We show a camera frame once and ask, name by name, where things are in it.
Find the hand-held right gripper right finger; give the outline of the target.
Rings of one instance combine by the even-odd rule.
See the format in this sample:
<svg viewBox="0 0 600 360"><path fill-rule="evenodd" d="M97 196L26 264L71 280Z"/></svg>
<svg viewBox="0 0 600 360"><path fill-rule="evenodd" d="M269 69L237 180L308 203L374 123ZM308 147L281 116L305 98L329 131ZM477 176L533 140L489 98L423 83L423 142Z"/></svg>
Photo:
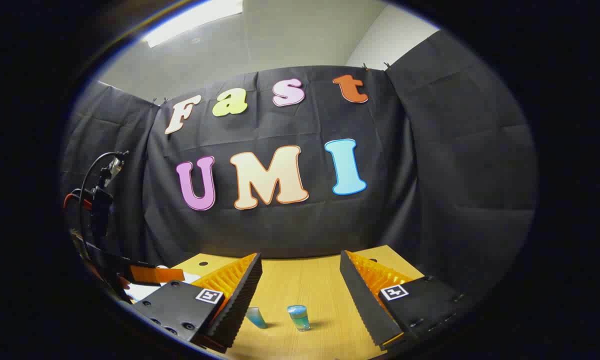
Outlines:
<svg viewBox="0 0 600 360"><path fill-rule="evenodd" d="M469 296L435 276L410 278L352 251L341 251L339 272L373 343L385 351L431 342L472 308Z"/></svg>

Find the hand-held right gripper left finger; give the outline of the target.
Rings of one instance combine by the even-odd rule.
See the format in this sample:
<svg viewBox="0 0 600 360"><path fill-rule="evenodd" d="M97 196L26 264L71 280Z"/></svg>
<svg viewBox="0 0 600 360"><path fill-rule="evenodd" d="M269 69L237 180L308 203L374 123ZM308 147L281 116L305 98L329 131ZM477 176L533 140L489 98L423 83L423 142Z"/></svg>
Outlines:
<svg viewBox="0 0 600 360"><path fill-rule="evenodd" d="M260 253L224 265L189 284L170 280L132 307L184 342L226 353L262 276Z"/></svg>

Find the white blue tube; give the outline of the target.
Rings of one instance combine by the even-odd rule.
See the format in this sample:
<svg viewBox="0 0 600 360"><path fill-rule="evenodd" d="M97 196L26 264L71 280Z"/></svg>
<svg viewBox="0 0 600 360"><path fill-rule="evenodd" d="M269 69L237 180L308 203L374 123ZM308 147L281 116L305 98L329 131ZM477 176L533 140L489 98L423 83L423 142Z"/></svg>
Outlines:
<svg viewBox="0 0 600 360"><path fill-rule="evenodd" d="M268 328L268 324L266 323L264 317L262 316L261 310L259 307L248 307L245 313L245 317L257 328L261 330L266 330Z"/></svg>

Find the blue green clear bottle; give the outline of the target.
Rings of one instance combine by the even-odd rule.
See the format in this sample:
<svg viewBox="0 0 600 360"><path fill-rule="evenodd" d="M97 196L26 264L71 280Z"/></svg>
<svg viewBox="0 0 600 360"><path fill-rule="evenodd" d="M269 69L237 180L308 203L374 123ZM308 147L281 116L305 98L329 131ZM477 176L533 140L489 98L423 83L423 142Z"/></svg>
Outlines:
<svg viewBox="0 0 600 360"><path fill-rule="evenodd" d="M299 332L305 332L312 329L309 321L307 306L305 305L289 305L287 313L290 316L293 325Z"/></svg>

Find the ceiling light panel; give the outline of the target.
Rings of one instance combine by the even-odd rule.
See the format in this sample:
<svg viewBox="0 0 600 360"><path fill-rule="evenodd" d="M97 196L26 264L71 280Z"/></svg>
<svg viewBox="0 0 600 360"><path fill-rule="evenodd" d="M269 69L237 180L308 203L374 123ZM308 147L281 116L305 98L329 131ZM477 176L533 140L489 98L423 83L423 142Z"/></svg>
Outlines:
<svg viewBox="0 0 600 360"><path fill-rule="evenodd" d="M154 25L143 41L154 48L196 27L243 13L244 0L204 0Z"/></svg>

